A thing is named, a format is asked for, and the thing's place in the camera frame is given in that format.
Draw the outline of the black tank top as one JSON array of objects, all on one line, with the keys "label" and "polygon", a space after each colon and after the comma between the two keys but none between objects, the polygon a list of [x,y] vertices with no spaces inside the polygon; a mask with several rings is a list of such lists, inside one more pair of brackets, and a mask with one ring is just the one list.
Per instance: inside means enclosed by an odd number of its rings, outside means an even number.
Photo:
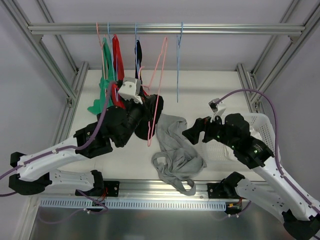
[{"label": "black tank top", "polygon": [[134,133],[136,136],[142,140],[151,140],[151,138],[155,134],[155,130],[152,130],[152,125],[153,122],[155,124],[157,123],[156,120],[156,101],[158,96],[157,95],[151,95],[147,96],[147,93],[144,90],[143,81],[141,77],[141,67],[142,67],[142,58],[143,58],[143,53],[142,53],[142,47],[141,43],[139,40],[135,41],[135,78],[140,81],[140,87],[139,87],[139,96],[143,100],[147,100],[146,106],[143,105],[143,117],[138,124],[137,128],[135,129]]}]

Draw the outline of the grey tank top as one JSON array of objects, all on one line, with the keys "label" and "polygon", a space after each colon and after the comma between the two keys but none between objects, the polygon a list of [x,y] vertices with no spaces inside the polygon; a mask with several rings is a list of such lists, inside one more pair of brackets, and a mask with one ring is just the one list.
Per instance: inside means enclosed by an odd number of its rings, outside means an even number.
[{"label": "grey tank top", "polygon": [[156,126],[160,152],[152,156],[151,163],[160,180],[185,196],[194,196],[197,187],[193,178],[207,163],[182,135],[186,129],[185,118],[162,113]]}]

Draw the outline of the red tank top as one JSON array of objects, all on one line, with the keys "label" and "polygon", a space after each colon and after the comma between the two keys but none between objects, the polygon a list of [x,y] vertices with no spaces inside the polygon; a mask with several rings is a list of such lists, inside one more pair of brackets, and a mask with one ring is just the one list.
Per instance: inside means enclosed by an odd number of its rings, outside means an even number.
[{"label": "red tank top", "polygon": [[[116,79],[122,83],[125,77],[124,64],[121,54],[120,42],[116,34],[112,38],[112,50],[113,50],[113,68],[115,70]],[[119,95],[120,87],[117,84],[113,84],[111,88],[111,99],[114,106],[125,109],[123,99]]]}]

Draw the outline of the blue hanger with black top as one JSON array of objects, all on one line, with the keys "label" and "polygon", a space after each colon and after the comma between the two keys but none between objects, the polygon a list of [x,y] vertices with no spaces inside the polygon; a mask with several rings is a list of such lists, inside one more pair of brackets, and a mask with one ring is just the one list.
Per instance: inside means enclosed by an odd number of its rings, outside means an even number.
[{"label": "blue hanger with black top", "polygon": [[134,36],[135,36],[135,48],[134,48],[134,52],[135,52],[135,77],[139,80],[141,80],[141,62],[142,62],[142,48],[141,48],[141,43],[140,43],[140,39],[138,37],[137,34],[137,30],[138,30],[138,24],[135,23],[134,26]]}]

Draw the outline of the blue hanger with red top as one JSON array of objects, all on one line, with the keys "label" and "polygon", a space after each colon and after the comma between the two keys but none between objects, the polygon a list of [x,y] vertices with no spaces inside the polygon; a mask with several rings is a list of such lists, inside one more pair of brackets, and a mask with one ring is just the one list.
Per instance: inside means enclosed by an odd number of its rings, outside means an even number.
[{"label": "blue hanger with red top", "polygon": [[112,80],[114,82],[117,82],[117,74],[115,73],[115,68],[114,68],[114,52],[113,52],[113,42],[112,42],[112,36],[110,34],[110,23],[107,23],[107,35],[110,43],[110,52],[111,52],[111,69],[112,69],[112,74],[113,78]]}]

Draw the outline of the white tank top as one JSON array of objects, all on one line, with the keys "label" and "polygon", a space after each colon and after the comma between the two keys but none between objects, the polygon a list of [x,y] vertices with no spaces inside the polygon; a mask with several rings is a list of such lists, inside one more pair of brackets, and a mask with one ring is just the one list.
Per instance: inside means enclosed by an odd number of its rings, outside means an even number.
[{"label": "white tank top", "polygon": [[230,161],[237,161],[234,151],[228,146],[224,147],[224,156]]}]

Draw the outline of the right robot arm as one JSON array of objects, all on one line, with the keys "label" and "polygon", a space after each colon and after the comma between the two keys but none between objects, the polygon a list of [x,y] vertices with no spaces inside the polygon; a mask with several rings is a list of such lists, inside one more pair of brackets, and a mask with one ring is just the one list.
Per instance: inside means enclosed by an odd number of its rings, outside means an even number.
[{"label": "right robot arm", "polygon": [[309,240],[320,230],[320,202],[311,197],[285,171],[273,151],[250,134],[250,125],[239,113],[225,119],[216,116],[197,118],[194,125],[182,132],[191,144],[215,140],[232,149],[236,159],[262,177],[274,193],[255,185],[234,171],[217,186],[228,198],[241,197],[263,208],[284,226],[296,240]]}]

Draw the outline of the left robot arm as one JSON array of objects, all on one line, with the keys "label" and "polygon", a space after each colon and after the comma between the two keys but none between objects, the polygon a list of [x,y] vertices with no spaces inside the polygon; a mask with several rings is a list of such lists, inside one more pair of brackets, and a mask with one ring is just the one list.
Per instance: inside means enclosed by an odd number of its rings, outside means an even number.
[{"label": "left robot arm", "polygon": [[106,187],[100,171],[79,173],[60,168],[109,154],[113,148],[123,148],[132,135],[146,140],[154,135],[154,130],[148,128],[159,120],[163,106],[163,97],[157,94],[143,97],[142,103],[130,100],[125,108],[110,106],[98,114],[96,122],[57,145],[30,155],[12,153],[10,165],[16,173],[9,177],[8,187],[22,196],[49,189],[74,190],[77,196],[102,195]]}]

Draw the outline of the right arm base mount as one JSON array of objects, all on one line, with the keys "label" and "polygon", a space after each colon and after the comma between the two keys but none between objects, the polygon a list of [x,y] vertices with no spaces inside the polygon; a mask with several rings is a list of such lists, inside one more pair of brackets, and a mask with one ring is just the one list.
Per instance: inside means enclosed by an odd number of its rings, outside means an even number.
[{"label": "right arm base mount", "polygon": [[207,183],[207,194],[209,199],[240,199],[236,193],[238,183],[245,176],[234,171],[219,183]]}]

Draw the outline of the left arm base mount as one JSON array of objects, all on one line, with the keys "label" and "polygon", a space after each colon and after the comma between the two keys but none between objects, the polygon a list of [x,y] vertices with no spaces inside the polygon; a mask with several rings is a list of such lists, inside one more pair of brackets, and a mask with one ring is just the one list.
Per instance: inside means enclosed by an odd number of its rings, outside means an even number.
[{"label": "left arm base mount", "polygon": [[93,187],[88,191],[80,190],[89,197],[118,197],[120,182],[115,180],[104,180],[102,173],[97,170],[92,170]]}]

